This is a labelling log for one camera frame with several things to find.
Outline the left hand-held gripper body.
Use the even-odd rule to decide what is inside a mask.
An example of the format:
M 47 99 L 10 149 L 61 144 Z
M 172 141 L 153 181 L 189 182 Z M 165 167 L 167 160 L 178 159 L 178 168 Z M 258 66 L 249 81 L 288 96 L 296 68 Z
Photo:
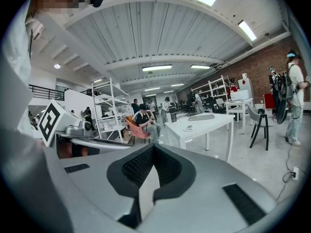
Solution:
M 63 105 L 51 100 L 38 125 L 45 146 L 49 147 L 56 132 L 63 132 L 74 138 L 93 137 L 91 125 L 80 119 Z

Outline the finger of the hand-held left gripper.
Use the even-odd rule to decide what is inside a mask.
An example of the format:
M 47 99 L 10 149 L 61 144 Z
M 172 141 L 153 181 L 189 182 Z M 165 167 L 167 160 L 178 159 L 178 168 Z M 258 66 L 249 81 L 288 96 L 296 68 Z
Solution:
M 121 143 L 112 140 L 99 138 L 72 138 L 71 142 L 88 148 L 105 149 L 105 150 L 123 150 L 132 147 L 127 143 Z

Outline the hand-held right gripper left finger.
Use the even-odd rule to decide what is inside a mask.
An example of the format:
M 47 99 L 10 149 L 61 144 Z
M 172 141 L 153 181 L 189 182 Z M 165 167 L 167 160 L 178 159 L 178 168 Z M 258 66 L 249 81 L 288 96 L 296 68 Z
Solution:
M 88 201 L 117 225 L 154 233 L 141 213 L 139 190 L 154 166 L 154 145 L 139 145 L 108 153 L 62 159 L 70 179 Z

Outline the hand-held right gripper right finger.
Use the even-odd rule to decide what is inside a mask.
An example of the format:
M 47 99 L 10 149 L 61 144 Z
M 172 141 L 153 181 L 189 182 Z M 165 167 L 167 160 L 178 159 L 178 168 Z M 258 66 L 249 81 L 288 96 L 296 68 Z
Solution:
M 277 205 L 271 193 L 227 162 L 168 147 L 191 161 L 193 184 L 180 197 L 158 200 L 140 223 L 140 233 L 236 233 Z

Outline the person's left forearm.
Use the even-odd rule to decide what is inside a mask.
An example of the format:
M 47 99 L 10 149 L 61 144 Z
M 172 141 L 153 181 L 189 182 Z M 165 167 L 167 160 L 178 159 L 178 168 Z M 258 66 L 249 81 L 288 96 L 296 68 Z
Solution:
M 73 233 L 72 221 L 35 139 L 0 128 L 0 219 L 17 233 Z

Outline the person's left hand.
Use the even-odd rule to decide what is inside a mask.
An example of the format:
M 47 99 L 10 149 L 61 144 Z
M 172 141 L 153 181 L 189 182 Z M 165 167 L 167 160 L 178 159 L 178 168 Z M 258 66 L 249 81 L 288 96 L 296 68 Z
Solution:
M 60 143 L 58 147 L 58 155 L 60 159 L 85 157 L 100 153 L 99 149 L 73 144 L 72 142 Z

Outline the orange chair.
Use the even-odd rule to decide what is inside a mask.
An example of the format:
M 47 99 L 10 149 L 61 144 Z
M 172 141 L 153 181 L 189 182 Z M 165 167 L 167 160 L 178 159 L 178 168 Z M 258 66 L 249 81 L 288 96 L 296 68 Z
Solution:
M 133 144 L 135 143 L 136 138 L 143 139 L 145 143 L 146 139 L 148 139 L 148 142 L 150 143 L 150 133 L 144 132 L 142 128 L 136 125 L 132 118 L 133 116 L 127 116 L 125 120 L 131 130 L 132 136 L 134 137 Z

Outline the black railing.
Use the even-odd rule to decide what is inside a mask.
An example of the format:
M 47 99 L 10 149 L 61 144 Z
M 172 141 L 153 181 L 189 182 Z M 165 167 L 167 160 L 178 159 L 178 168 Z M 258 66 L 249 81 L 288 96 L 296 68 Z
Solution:
M 45 88 L 37 85 L 29 85 L 30 91 L 33 93 L 34 98 L 40 98 L 40 99 L 54 99 L 58 101 L 64 101 L 65 100 L 65 92 L 63 91 L 57 91 L 50 88 Z

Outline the white shelf rack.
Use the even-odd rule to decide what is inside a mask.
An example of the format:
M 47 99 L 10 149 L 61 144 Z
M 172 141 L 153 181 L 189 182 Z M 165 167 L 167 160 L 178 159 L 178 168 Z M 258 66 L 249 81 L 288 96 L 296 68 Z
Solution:
M 221 78 L 208 81 L 206 84 L 194 88 L 191 91 L 197 93 L 201 98 L 207 99 L 212 97 L 214 99 L 223 99 L 228 101 L 228 88 L 229 88 L 229 77 L 221 76 Z
M 112 80 L 93 84 L 91 94 L 99 138 L 126 143 L 123 132 L 127 128 L 125 118 L 131 114 L 129 94 Z

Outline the person's white coat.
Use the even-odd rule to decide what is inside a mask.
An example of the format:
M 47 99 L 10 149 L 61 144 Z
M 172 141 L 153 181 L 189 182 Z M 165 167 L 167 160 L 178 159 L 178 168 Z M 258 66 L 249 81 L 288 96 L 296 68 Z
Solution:
M 30 0 L 18 9 L 0 41 L 0 129 L 13 131 L 18 138 L 37 140 L 28 118 L 31 100 L 31 50 L 34 16 L 28 13 Z

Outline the grey chair black legs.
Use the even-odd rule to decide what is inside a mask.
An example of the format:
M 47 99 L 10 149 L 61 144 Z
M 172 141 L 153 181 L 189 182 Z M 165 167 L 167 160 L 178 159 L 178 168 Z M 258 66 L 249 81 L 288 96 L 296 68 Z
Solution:
M 248 111 L 249 111 L 250 118 L 254 121 L 254 128 L 253 128 L 253 131 L 251 134 L 252 142 L 251 142 L 250 148 L 252 148 L 254 145 L 254 142 L 255 142 L 257 135 L 258 135 L 258 132 L 259 132 L 259 129 L 263 128 L 264 139 L 266 140 L 265 150 L 268 151 L 268 148 L 269 148 L 269 128 L 271 127 L 271 125 L 268 122 L 268 116 L 266 114 L 258 113 L 258 111 L 250 105 L 248 105 Z

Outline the white side table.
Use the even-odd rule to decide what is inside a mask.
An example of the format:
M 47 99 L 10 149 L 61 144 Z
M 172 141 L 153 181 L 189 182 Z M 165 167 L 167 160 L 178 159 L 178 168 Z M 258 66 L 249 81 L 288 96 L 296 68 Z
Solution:
M 253 99 L 235 100 L 225 103 L 226 114 L 237 114 L 237 123 L 239 123 L 239 115 L 242 114 L 242 134 L 245 134 L 246 129 L 246 111 L 248 107 L 253 106 Z

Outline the white box appliance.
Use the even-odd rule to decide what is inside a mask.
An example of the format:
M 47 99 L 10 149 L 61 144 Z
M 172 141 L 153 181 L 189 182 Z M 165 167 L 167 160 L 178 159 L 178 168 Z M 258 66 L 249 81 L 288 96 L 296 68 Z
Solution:
M 250 98 L 249 91 L 248 90 L 239 90 L 236 92 L 231 91 L 230 97 L 232 101 L 236 100 L 246 100 Z

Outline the red panel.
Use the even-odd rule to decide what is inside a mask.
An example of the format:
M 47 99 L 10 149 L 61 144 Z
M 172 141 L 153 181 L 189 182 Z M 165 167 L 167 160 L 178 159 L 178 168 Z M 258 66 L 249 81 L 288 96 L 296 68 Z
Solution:
M 264 108 L 267 109 L 275 109 L 274 96 L 271 93 L 266 93 L 263 95 L 264 100 Z

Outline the white display board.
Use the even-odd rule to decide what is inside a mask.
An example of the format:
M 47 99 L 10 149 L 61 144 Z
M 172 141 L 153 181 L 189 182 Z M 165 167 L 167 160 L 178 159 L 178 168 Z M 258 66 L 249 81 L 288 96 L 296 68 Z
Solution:
M 249 93 L 253 91 L 252 81 L 246 73 L 242 74 L 242 78 L 238 80 L 238 85 L 240 90 L 248 90 Z

